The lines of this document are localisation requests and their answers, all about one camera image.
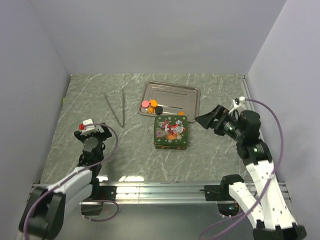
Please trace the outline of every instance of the metal tray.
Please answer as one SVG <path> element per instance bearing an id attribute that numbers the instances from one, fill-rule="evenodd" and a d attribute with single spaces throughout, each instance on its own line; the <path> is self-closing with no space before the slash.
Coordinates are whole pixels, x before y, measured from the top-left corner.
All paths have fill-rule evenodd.
<path id="1" fill-rule="evenodd" d="M 195 122 L 199 114 L 200 90 L 196 87 L 149 81 L 145 85 L 141 103 L 151 99 L 156 100 L 158 106 L 163 108 L 163 115 L 177 115 L 178 112 L 184 112 L 188 122 Z M 147 113 L 141 105 L 138 112 L 141 115 L 156 116 L 155 113 Z"/>

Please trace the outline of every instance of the marble table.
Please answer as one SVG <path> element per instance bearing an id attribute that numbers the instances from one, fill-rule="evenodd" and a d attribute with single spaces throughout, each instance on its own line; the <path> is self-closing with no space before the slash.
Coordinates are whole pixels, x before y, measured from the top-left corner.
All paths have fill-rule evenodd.
<path id="1" fill-rule="evenodd" d="M 103 164 L 100 180 L 219 181 L 229 174 L 240 174 L 246 181 L 251 180 L 237 155 L 236 143 L 227 136 L 203 129 L 197 122 L 189 123 L 187 150 L 155 149 L 155 118 L 138 114 L 148 81 L 197 87 L 201 91 L 200 115 L 218 104 L 229 108 L 234 97 L 244 95 L 236 74 L 73 74 L 41 182 L 57 182 L 77 166 L 83 145 L 74 137 L 74 131 L 90 118 L 97 123 L 105 122 L 119 136 L 118 149 L 111 161 Z M 125 125 L 120 128 L 104 94 L 121 120 L 122 87 Z M 113 144 L 113 137 L 106 141 L 105 156 Z"/>

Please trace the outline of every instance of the gray wall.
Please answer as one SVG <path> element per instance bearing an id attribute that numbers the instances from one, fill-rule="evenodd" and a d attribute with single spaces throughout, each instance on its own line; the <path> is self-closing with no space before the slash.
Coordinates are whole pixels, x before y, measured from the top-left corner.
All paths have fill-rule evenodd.
<path id="1" fill-rule="evenodd" d="M 29 0 L 69 73 L 248 73 L 286 0 Z"/>
<path id="2" fill-rule="evenodd" d="M 252 97 L 278 114 L 284 132 L 285 180 L 298 221 L 309 240 L 319 239 L 320 201 L 320 1 L 289 0 L 270 31 L 249 74 Z M 273 157 L 280 140 L 275 121 L 257 106 Z"/>
<path id="3" fill-rule="evenodd" d="M 11 240 L 45 164 L 69 77 L 28 1 L 0 6 L 0 239 Z"/>

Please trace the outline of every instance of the black round object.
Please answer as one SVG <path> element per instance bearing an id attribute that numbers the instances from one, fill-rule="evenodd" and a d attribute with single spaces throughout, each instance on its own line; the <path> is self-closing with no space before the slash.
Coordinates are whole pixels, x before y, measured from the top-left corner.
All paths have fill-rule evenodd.
<path id="1" fill-rule="evenodd" d="M 164 109 L 162 108 L 162 106 L 155 107 L 155 114 L 161 115 L 163 113 L 163 111 L 164 111 Z"/>

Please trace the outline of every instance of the christmas tin box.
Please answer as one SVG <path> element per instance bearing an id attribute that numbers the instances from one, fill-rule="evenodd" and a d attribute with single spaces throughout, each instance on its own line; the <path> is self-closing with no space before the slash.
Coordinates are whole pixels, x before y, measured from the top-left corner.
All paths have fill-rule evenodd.
<path id="1" fill-rule="evenodd" d="M 186 116 L 158 115 L 154 120 L 156 149 L 187 149 L 188 120 Z"/>

